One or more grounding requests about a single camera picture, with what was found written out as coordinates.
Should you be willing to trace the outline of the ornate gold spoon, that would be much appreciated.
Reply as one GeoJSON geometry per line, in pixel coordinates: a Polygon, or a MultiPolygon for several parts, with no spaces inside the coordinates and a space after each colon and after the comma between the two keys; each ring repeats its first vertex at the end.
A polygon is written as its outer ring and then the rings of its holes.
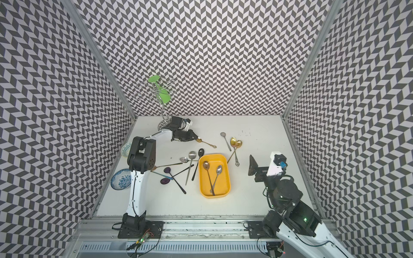
{"type": "Polygon", "coordinates": [[[212,148],[217,148],[217,146],[216,146],[216,145],[213,145],[213,144],[207,143],[207,142],[203,141],[201,138],[197,138],[197,139],[196,139],[196,141],[197,141],[198,143],[204,143],[204,144],[207,144],[207,145],[211,146],[212,148]]]}

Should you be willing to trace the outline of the yellow plastic storage box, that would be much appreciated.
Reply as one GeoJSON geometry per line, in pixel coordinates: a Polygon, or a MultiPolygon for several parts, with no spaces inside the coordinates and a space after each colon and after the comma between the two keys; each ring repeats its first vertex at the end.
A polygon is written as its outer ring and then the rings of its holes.
{"type": "Polygon", "coordinates": [[[199,187],[200,193],[203,197],[212,199],[212,198],[221,198],[227,196],[231,191],[231,182],[229,168],[227,164],[227,159],[222,154],[208,154],[204,155],[199,159],[199,187]],[[207,171],[203,168],[203,162],[208,161],[210,164],[209,174],[211,177],[212,184],[216,178],[216,169],[219,165],[222,165],[223,171],[219,175],[216,185],[215,185],[215,196],[210,192],[210,183],[207,175],[207,171]]]}

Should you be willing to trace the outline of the large silver spoon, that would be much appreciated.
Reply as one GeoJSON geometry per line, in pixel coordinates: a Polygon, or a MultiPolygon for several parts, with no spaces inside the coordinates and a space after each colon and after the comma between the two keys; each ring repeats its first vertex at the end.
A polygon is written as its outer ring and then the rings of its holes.
{"type": "Polygon", "coordinates": [[[212,193],[213,196],[215,196],[215,192],[214,192],[214,189],[213,189],[213,184],[212,184],[211,177],[210,177],[210,174],[209,174],[210,164],[209,164],[208,161],[203,162],[203,168],[206,170],[206,173],[208,175],[211,193],[212,193]]]}

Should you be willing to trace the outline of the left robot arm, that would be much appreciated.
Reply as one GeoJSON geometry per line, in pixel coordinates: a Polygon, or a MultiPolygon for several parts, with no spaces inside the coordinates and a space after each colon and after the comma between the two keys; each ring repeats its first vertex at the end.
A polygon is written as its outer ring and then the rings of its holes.
{"type": "Polygon", "coordinates": [[[134,137],[128,156],[131,171],[130,201],[123,215],[120,232],[146,231],[146,189],[150,171],[156,164],[157,145],[169,142],[188,142],[198,136],[190,129],[192,121],[173,116],[168,124],[147,137],[134,137]]]}

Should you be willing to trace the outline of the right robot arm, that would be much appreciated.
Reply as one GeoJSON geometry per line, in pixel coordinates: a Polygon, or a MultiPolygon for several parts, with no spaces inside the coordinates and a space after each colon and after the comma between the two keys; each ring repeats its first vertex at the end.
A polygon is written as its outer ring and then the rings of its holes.
{"type": "Polygon", "coordinates": [[[287,174],[287,158],[272,152],[268,167],[258,166],[249,157],[248,175],[262,182],[270,208],[262,220],[262,230],[269,238],[288,243],[307,258],[350,258],[352,254],[330,232],[310,206],[302,201],[303,192],[287,174]]]}

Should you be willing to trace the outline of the gold round spoon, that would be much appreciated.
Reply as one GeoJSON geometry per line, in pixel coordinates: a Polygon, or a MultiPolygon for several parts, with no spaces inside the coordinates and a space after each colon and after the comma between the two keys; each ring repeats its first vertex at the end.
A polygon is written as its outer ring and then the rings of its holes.
{"type": "Polygon", "coordinates": [[[231,141],[231,146],[234,148],[235,165],[236,165],[237,167],[240,166],[240,163],[239,163],[239,160],[238,160],[237,155],[236,155],[236,150],[237,150],[238,148],[240,148],[240,147],[242,146],[242,144],[243,144],[243,142],[242,142],[241,140],[231,141]]]}

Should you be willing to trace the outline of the purple spoon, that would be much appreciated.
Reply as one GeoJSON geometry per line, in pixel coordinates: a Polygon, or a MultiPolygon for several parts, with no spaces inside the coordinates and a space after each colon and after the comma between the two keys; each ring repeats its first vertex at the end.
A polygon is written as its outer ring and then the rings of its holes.
{"type": "MultiPolygon", "coordinates": [[[[185,191],[185,189],[184,189],[183,187],[181,187],[181,185],[176,181],[176,179],[175,179],[174,176],[172,175],[172,173],[171,173],[171,168],[170,168],[170,167],[166,167],[166,168],[163,170],[163,172],[164,172],[164,173],[167,173],[167,174],[169,174],[169,175],[171,176],[171,178],[173,179],[173,181],[178,185],[178,187],[181,189],[181,191],[182,191],[184,194],[187,193],[187,192],[185,191]]],[[[160,181],[160,183],[163,184],[163,185],[166,185],[166,184],[170,183],[170,181],[171,181],[171,179],[163,178],[163,179],[160,181]]]]}

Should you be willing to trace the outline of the silver teaspoon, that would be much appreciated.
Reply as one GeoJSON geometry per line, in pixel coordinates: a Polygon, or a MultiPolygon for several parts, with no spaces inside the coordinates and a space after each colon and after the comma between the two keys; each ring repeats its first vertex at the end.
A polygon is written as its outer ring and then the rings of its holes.
{"type": "Polygon", "coordinates": [[[190,151],[189,154],[188,154],[188,158],[189,158],[189,161],[190,161],[190,165],[189,165],[189,169],[188,169],[188,173],[187,173],[186,184],[188,183],[188,180],[189,180],[189,175],[190,175],[192,163],[197,158],[197,153],[195,151],[190,151]]]}

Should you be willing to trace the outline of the green plastic cup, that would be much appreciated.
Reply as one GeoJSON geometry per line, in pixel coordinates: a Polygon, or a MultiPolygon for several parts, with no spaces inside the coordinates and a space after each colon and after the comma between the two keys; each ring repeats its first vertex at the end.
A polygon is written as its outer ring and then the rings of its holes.
{"type": "Polygon", "coordinates": [[[166,89],[160,85],[160,76],[153,75],[148,79],[148,82],[154,86],[154,93],[161,104],[167,104],[171,100],[171,96],[166,89]]]}

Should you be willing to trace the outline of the chrome cup holder stand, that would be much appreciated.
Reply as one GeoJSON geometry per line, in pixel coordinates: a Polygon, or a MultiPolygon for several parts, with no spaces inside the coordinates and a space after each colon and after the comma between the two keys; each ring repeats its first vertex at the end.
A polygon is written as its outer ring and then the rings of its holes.
{"type": "MultiPolygon", "coordinates": [[[[168,90],[168,92],[171,96],[171,99],[172,99],[172,96],[176,93],[175,81],[174,80],[164,81],[160,77],[160,82],[159,83],[160,83],[161,86],[166,87],[166,89],[168,90]]],[[[167,124],[170,123],[172,116],[169,115],[169,113],[167,112],[167,104],[161,104],[160,103],[160,101],[157,99],[157,97],[154,93],[154,86],[152,86],[148,82],[148,80],[147,80],[147,82],[139,84],[138,90],[137,90],[135,96],[138,97],[138,98],[152,97],[155,100],[155,103],[160,107],[162,120],[158,124],[158,130],[161,130],[164,126],[166,126],[167,124]]]]}

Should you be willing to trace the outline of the yellow blue patterned bowl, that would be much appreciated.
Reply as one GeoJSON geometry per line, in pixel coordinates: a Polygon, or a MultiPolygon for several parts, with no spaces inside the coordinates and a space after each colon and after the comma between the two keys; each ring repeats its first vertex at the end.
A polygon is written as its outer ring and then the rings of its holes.
{"type": "Polygon", "coordinates": [[[129,156],[131,146],[132,146],[132,142],[128,142],[122,147],[121,155],[123,157],[127,158],[129,156]]]}

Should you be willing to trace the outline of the blue patterned plate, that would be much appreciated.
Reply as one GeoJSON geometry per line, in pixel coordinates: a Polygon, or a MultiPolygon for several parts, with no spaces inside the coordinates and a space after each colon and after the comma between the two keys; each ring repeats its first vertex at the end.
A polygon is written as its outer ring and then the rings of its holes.
{"type": "Polygon", "coordinates": [[[110,185],[114,190],[124,190],[131,185],[131,171],[122,169],[111,178],[110,185]]]}

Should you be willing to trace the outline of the copper handled spoon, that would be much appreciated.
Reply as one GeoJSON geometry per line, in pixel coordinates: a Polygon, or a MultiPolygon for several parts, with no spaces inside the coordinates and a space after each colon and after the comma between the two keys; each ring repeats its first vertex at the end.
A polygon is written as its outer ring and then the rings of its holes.
{"type": "Polygon", "coordinates": [[[176,165],[181,165],[184,163],[188,163],[190,160],[187,157],[181,157],[180,158],[180,162],[178,163],[172,163],[172,164],[166,164],[166,165],[161,165],[161,166],[154,166],[151,171],[155,171],[158,168],[162,168],[162,167],[170,167],[170,166],[176,166],[176,165]]]}

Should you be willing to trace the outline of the aluminium corner post left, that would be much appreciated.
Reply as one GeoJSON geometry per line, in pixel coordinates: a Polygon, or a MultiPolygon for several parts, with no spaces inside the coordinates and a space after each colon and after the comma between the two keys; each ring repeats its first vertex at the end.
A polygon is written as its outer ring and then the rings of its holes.
{"type": "Polygon", "coordinates": [[[92,37],[90,31],[86,27],[85,23],[83,22],[82,17],[80,16],[79,12],[77,11],[76,6],[74,5],[73,1],[68,1],[68,0],[62,0],[60,1],[61,4],[63,5],[64,9],[67,11],[69,14],[71,20],[75,24],[76,28],[80,32],[82,38],[84,39],[86,45],[89,47],[91,50],[94,58],[96,59],[97,63],[100,65],[103,74],[106,76],[108,79],[110,85],[112,86],[114,92],[117,94],[118,98],[120,101],[123,103],[124,107],[126,108],[126,111],[128,114],[133,118],[133,120],[136,120],[137,116],[130,105],[128,99],[126,98],[125,94],[123,93],[121,87],[119,86],[113,72],[111,71],[110,67],[108,66],[104,56],[102,55],[100,49],[97,46],[96,41],[92,37]]]}

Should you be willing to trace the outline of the aluminium corner post right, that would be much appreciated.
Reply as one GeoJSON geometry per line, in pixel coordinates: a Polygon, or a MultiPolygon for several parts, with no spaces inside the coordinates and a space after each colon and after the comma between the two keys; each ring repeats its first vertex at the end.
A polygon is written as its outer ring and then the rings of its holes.
{"type": "Polygon", "coordinates": [[[325,39],[330,31],[330,28],[332,27],[334,20],[336,16],[338,15],[340,8],[343,4],[343,0],[334,0],[332,1],[331,8],[326,16],[325,21],[322,24],[321,30],[315,40],[315,43],[313,45],[313,48],[308,56],[307,61],[305,62],[303,71],[299,77],[299,80],[294,88],[294,91],[287,103],[287,106],[285,108],[285,111],[282,115],[283,120],[287,120],[290,112],[292,111],[299,95],[300,92],[309,76],[309,73],[311,72],[311,69],[313,68],[313,65],[317,59],[317,56],[325,42],[325,39]]]}

